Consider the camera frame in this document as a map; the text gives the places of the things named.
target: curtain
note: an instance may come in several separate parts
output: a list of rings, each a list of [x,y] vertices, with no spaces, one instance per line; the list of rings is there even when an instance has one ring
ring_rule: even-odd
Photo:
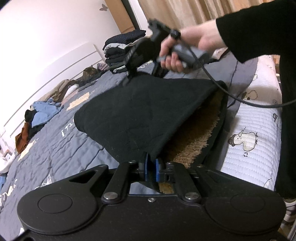
[[[138,0],[146,16],[181,29],[272,0]]]

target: metal bolt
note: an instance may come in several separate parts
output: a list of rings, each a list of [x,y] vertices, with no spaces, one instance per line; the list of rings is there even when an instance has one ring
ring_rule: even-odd
[[[116,192],[106,192],[104,194],[104,198],[107,200],[113,200],[118,198],[118,194]]]
[[[154,197],[148,198],[148,202],[155,202],[155,201],[156,201],[156,199]]]
[[[185,194],[185,198],[188,200],[195,200],[198,199],[200,196],[198,193],[196,192],[188,192]]]

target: black pants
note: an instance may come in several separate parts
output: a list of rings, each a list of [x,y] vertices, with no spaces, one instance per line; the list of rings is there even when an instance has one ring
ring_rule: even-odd
[[[280,76],[283,103],[296,99],[294,56],[281,56]],[[284,198],[296,198],[296,103],[282,108],[281,158],[275,189]]]

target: white quilted bed guard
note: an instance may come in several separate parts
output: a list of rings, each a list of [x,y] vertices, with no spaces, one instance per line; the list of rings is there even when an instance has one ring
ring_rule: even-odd
[[[260,56],[244,100],[280,104],[281,91],[272,56]],[[233,120],[221,171],[273,190],[281,151],[281,109],[241,104]]]

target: brown fleece lining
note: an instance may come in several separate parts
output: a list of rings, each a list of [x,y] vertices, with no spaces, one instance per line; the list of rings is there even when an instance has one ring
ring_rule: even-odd
[[[223,92],[216,91],[182,124],[162,150],[160,156],[163,160],[190,167],[202,148],[207,146],[207,141],[219,121],[222,98]],[[169,183],[160,183],[159,189],[165,194],[174,193],[173,186]]]

